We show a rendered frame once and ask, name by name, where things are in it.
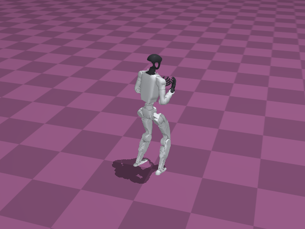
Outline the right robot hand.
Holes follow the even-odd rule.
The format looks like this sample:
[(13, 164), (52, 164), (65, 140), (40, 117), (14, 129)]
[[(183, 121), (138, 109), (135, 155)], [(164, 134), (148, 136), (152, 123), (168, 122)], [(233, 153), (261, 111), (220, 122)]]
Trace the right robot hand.
[(169, 89), (171, 91), (171, 93), (173, 93), (175, 91), (175, 86), (176, 86), (176, 79), (174, 77), (172, 77), (172, 79), (171, 79), (172, 81), (170, 81), (172, 83), (172, 86)]

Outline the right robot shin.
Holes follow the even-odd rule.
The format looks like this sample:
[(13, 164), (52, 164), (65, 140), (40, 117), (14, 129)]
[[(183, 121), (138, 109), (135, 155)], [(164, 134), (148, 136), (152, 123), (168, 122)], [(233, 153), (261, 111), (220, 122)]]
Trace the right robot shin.
[(160, 171), (163, 171), (163, 166), (165, 164), (165, 160), (168, 157), (170, 147), (171, 147), (170, 139), (166, 139), (165, 146), (160, 147), (160, 154), (159, 154), (160, 161), (159, 161), (159, 166), (158, 166), (158, 170), (160, 169)]

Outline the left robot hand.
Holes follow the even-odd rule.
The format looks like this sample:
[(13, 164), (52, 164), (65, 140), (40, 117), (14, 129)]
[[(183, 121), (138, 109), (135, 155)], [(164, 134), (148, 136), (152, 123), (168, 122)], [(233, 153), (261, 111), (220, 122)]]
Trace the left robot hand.
[[(163, 77), (163, 78), (164, 78), (164, 77)], [(169, 77), (167, 77), (167, 78), (165, 79), (165, 80), (166, 80), (166, 82), (167, 82), (167, 83), (166, 83), (166, 86), (168, 86), (168, 85), (170, 85), (170, 84), (171, 84), (171, 83), (170, 83), (170, 81), (169, 81), (169, 80), (170, 80), (170, 78), (169, 78), (169, 79), (168, 79), (168, 78), (169, 78)], [(167, 80), (167, 79), (168, 79), (168, 80)]]

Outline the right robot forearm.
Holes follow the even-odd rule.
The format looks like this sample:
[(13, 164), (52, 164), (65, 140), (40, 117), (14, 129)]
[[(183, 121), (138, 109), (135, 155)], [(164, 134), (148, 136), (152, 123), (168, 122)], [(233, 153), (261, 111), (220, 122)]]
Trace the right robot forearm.
[(165, 95), (165, 100), (164, 100), (165, 104), (168, 104), (168, 103), (169, 103), (170, 98), (172, 97), (173, 94), (174, 94), (174, 92), (171, 93), (170, 90), (168, 91), (168, 93)]

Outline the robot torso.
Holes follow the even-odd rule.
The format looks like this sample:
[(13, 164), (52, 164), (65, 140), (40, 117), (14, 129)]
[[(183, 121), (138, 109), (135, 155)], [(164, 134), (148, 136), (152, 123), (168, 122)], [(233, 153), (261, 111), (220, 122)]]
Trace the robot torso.
[(141, 99), (145, 101), (145, 106), (142, 107), (142, 114), (147, 119), (152, 119), (153, 113), (157, 113), (156, 107), (153, 106), (154, 102), (157, 101), (159, 97), (158, 86), (156, 85), (156, 78), (161, 77), (158, 73), (154, 75), (149, 75), (144, 71), (141, 76), (141, 86), (140, 94)]

